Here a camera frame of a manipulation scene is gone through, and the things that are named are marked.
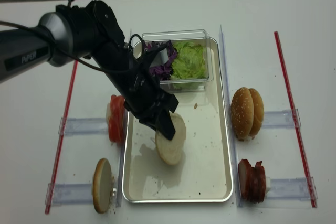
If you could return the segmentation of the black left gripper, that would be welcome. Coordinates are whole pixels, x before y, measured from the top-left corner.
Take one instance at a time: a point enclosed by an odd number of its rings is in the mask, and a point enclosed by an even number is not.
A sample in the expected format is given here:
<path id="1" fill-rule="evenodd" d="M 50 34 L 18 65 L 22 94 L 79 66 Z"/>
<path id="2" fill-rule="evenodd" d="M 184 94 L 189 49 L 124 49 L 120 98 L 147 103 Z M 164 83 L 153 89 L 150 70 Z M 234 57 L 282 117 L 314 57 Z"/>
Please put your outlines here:
<path id="1" fill-rule="evenodd" d="M 170 112 L 175 111 L 179 102 L 175 95 L 163 90 L 159 79 L 149 72 L 149 60 L 166 46 L 145 52 L 140 61 L 133 53 L 107 39 L 97 39 L 91 46 L 93 59 L 107 70 L 107 77 L 125 98 L 125 108 L 140 123 L 171 141 L 175 128 Z"/>

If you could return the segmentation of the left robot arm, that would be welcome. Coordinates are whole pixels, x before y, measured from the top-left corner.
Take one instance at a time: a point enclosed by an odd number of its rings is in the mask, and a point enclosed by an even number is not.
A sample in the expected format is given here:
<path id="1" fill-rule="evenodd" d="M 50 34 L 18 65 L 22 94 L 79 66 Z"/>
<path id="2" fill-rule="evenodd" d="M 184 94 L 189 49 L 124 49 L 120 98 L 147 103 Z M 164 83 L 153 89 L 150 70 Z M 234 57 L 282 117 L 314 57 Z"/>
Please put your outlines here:
<path id="1" fill-rule="evenodd" d="M 1 81 L 7 81 L 48 62 L 61 67 L 91 57 L 95 70 L 104 72 L 125 99 L 125 108 L 142 124 L 168 140 L 175 135 L 170 114 L 178 100 L 160 87 L 149 68 L 165 45 L 143 51 L 135 58 L 112 9 L 103 1 L 86 7 L 58 5 L 44 14 L 36 27 L 2 22 Z"/>

